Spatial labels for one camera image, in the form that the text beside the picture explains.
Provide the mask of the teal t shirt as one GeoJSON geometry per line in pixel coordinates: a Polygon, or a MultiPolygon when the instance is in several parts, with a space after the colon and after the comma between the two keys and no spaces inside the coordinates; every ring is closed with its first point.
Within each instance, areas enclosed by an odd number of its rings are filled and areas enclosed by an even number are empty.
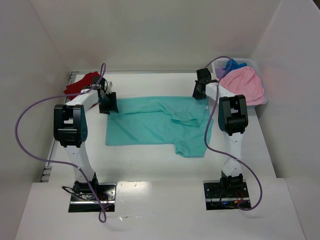
{"type": "Polygon", "coordinates": [[[117,101],[118,113],[107,117],[107,146],[168,145],[184,158],[202,158],[211,138],[207,99],[148,96],[117,101]]]}

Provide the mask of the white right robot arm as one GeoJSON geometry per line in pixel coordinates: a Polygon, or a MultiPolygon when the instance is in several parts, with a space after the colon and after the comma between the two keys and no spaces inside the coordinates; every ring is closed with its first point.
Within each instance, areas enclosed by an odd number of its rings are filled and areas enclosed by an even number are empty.
{"type": "Polygon", "coordinates": [[[227,159],[221,170],[220,188],[226,196],[243,186],[241,169],[241,144],[243,133],[249,123],[246,98],[244,95],[225,94],[218,100],[218,126],[223,132],[227,159]]]}

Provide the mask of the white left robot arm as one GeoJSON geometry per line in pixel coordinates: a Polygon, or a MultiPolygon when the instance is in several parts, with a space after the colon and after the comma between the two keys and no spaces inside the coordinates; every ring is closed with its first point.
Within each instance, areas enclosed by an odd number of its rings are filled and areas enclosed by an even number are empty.
{"type": "Polygon", "coordinates": [[[102,78],[94,78],[94,85],[90,84],[81,90],[73,100],[54,107],[53,135],[54,139],[67,152],[70,162],[76,165],[74,169],[75,183],[73,192],[89,194],[92,186],[94,192],[99,189],[99,182],[95,171],[91,167],[86,150],[85,141],[88,137],[86,112],[98,105],[101,114],[118,113],[117,95],[112,90],[113,83],[102,78]]]}

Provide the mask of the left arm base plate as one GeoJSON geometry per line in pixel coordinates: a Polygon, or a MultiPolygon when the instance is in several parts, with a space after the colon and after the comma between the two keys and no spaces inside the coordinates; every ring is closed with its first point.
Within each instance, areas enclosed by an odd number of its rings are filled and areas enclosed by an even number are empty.
{"type": "MultiPolygon", "coordinates": [[[[69,213],[89,213],[101,210],[98,201],[87,186],[81,189],[80,186],[74,184],[73,187],[63,186],[62,189],[71,195],[69,213]]],[[[116,189],[116,183],[100,183],[96,186],[96,195],[107,213],[115,211],[116,189]]]]}

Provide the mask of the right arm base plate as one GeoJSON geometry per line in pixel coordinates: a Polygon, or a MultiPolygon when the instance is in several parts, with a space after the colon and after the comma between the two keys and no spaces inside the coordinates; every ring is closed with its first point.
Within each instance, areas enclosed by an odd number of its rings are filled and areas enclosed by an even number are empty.
{"type": "Polygon", "coordinates": [[[223,190],[219,181],[204,181],[206,210],[235,210],[251,208],[247,184],[244,181],[239,189],[223,190]]]}

